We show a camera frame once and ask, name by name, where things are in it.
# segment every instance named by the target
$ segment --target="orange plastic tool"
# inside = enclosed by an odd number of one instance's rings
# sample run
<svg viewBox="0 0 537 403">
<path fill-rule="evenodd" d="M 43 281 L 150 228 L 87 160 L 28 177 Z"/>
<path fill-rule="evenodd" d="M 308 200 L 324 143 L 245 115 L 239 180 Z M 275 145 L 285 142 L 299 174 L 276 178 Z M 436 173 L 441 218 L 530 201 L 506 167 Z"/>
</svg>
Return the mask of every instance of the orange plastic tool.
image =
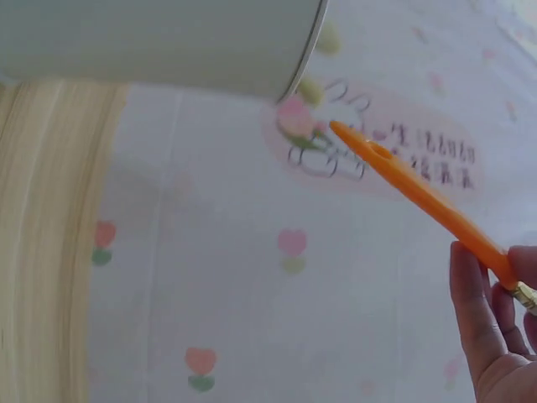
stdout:
<svg viewBox="0 0 537 403">
<path fill-rule="evenodd" d="M 348 147 L 362 157 L 390 185 L 399 189 L 419 208 L 455 235 L 498 277 L 502 286 L 516 292 L 519 280 L 505 251 L 485 235 L 472 221 L 454 208 L 438 191 L 432 189 L 414 170 L 382 145 L 367 140 L 362 133 L 340 122 L 331 129 Z"/>
</svg>

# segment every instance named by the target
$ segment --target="light wood grain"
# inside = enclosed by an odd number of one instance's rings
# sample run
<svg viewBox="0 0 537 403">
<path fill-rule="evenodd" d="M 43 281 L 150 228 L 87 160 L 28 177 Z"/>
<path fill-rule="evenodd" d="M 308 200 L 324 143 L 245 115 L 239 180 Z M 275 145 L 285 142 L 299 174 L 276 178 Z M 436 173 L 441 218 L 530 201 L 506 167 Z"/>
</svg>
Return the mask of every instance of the light wood grain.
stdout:
<svg viewBox="0 0 537 403">
<path fill-rule="evenodd" d="M 0 89 L 0 403 L 86 403 L 91 248 L 126 86 Z"/>
</svg>

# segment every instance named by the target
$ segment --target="white cup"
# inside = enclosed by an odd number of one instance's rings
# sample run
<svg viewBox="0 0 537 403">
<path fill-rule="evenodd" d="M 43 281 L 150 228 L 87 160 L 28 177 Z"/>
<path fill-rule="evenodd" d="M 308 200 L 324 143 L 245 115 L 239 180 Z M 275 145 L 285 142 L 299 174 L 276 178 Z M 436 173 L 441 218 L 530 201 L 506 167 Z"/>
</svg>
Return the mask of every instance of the white cup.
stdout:
<svg viewBox="0 0 537 403">
<path fill-rule="evenodd" d="M 328 0 L 7 0 L 0 79 L 147 81 L 279 100 Z"/>
</svg>

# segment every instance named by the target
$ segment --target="hole in handle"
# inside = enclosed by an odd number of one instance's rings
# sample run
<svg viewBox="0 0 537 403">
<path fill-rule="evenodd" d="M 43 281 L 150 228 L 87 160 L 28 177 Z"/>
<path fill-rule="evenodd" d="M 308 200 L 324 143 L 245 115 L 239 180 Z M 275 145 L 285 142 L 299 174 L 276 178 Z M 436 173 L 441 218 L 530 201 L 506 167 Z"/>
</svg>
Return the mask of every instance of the hole in handle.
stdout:
<svg viewBox="0 0 537 403">
<path fill-rule="evenodd" d="M 392 153 L 390 153 L 387 149 L 385 149 L 382 145 L 379 145 L 377 143 L 374 143 L 374 142 L 368 142 L 369 143 L 369 147 L 375 152 L 377 153 L 379 156 L 385 158 L 386 160 L 391 160 L 393 155 Z"/>
</svg>

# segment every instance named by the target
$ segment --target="cartoon rabbit print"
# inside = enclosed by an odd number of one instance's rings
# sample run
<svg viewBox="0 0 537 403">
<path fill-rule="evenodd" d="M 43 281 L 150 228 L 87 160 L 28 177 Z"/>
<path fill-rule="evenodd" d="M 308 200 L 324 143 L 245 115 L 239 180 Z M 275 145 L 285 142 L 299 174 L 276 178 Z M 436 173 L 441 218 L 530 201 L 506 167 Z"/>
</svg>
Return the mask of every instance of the cartoon rabbit print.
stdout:
<svg viewBox="0 0 537 403">
<path fill-rule="evenodd" d="M 362 113 L 369 107 L 367 95 L 345 99 L 344 83 L 326 87 L 325 101 L 308 109 L 300 95 L 289 99 L 279 109 L 279 129 L 291 143 L 288 161 L 307 175 L 331 178 L 334 175 L 351 180 L 362 179 L 365 163 L 356 156 L 328 127 L 339 120 L 363 129 Z"/>
</svg>

